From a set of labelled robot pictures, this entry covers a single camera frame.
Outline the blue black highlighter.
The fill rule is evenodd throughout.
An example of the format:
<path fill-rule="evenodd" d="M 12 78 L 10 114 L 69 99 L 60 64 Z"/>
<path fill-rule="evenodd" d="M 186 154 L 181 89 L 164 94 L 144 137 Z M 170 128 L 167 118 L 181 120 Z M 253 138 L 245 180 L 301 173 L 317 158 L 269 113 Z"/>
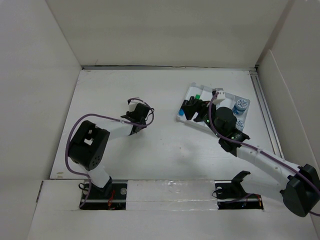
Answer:
<path fill-rule="evenodd" d="M 183 102 L 182 102 L 182 105 L 181 105 L 181 107 L 180 107 L 180 109 L 179 109 L 179 111 L 178 111 L 178 115 L 179 116 L 183 116 L 185 113 L 184 113 L 184 110 L 183 110 L 183 107 L 185 106 L 185 105 L 187 105 L 189 103 L 189 101 L 187 100 L 187 99 L 185 99 Z"/>

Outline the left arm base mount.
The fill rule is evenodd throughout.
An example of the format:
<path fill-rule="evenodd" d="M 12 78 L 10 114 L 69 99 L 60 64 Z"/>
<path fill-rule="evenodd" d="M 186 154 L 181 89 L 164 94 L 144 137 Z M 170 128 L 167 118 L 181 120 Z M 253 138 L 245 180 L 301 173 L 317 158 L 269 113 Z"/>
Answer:
<path fill-rule="evenodd" d="M 99 190 L 92 185 L 89 190 L 89 183 L 84 182 L 78 185 L 81 193 L 79 208 L 81 210 L 125 210 L 127 203 L 128 181 L 114 180 L 106 190 Z"/>

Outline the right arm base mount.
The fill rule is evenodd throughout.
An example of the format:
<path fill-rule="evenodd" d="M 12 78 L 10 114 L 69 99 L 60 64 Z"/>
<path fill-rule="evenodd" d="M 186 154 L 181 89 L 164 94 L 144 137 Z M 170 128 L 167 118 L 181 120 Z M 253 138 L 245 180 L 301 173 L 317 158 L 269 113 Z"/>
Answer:
<path fill-rule="evenodd" d="M 247 193 L 241 183 L 249 171 L 241 171 L 231 180 L 215 180 L 211 196 L 217 200 L 218 210 L 263 210 L 261 195 Z"/>

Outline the pink black highlighter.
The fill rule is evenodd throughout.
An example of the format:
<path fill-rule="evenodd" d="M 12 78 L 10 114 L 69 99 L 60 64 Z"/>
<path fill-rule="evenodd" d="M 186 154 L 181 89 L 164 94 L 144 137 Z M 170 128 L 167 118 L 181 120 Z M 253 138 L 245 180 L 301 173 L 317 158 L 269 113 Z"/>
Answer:
<path fill-rule="evenodd" d="M 191 97 L 189 98 L 189 103 L 192 104 L 192 103 L 194 102 L 194 100 L 195 100 L 195 97 L 194 97 L 194 96 L 191 96 Z"/>

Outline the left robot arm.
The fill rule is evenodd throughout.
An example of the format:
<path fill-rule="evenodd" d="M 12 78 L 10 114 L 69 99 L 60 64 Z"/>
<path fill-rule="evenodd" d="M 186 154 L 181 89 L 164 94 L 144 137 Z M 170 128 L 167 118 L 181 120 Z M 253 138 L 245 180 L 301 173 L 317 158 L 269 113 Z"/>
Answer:
<path fill-rule="evenodd" d="M 65 164 L 70 172 L 85 176 L 95 194 L 107 198 L 112 191 L 112 178 L 101 165 L 107 143 L 111 140 L 137 134 L 154 120 L 154 109 L 147 103 L 128 103 L 130 108 L 119 119 L 89 113 L 71 128 L 65 149 Z"/>

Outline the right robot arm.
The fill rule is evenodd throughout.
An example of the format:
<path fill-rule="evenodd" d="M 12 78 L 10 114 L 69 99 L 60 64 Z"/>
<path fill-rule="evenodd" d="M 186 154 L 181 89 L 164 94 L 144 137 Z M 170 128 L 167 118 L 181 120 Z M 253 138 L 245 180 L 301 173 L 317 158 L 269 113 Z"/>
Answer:
<path fill-rule="evenodd" d="M 233 111 L 216 108 L 212 100 L 184 101 L 181 109 L 187 120 L 205 123 L 227 153 L 250 162 L 277 180 L 280 187 L 277 194 L 292 213 L 299 217 L 313 213 L 313 207 L 320 201 L 320 178 L 313 166 L 294 164 L 251 145 L 250 137 L 236 128 Z"/>

